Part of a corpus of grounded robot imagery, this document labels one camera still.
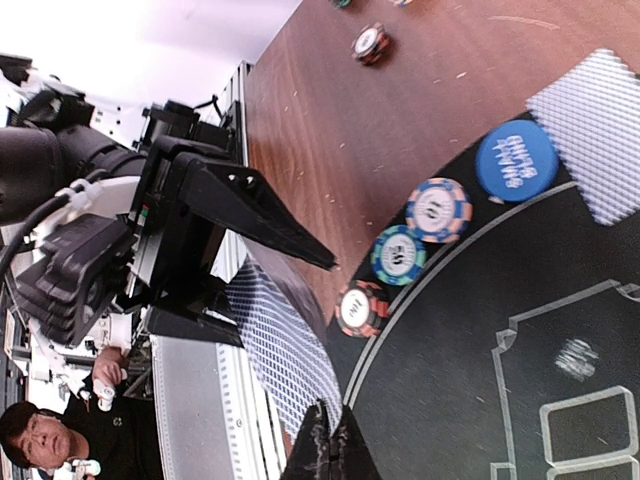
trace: wooden surface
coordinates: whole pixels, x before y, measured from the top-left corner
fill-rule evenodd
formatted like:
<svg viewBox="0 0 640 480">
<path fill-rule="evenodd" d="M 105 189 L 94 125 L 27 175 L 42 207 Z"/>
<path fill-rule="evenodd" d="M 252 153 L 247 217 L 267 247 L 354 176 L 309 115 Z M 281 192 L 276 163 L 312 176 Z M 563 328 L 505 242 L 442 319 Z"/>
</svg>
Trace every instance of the wooden surface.
<svg viewBox="0 0 640 480">
<path fill-rule="evenodd" d="M 388 61 L 351 58 L 384 23 Z M 338 257 L 298 263 L 327 316 L 413 187 L 601 47 L 640 70 L 638 0 L 305 0 L 247 81 L 250 162 Z"/>
</svg>

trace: white patterned card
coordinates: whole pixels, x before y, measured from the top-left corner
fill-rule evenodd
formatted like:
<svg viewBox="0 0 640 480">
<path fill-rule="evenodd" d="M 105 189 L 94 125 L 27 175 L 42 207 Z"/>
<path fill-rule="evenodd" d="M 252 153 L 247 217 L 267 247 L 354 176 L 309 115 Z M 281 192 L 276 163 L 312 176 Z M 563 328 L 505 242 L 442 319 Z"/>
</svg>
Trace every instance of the white patterned card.
<svg viewBox="0 0 640 480">
<path fill-rule="evenodd" d="M 551 136 L 595 221 L 640 209 L 640 80 L 611 50 L 596 50 L 527 101 Z"/>
</svg>

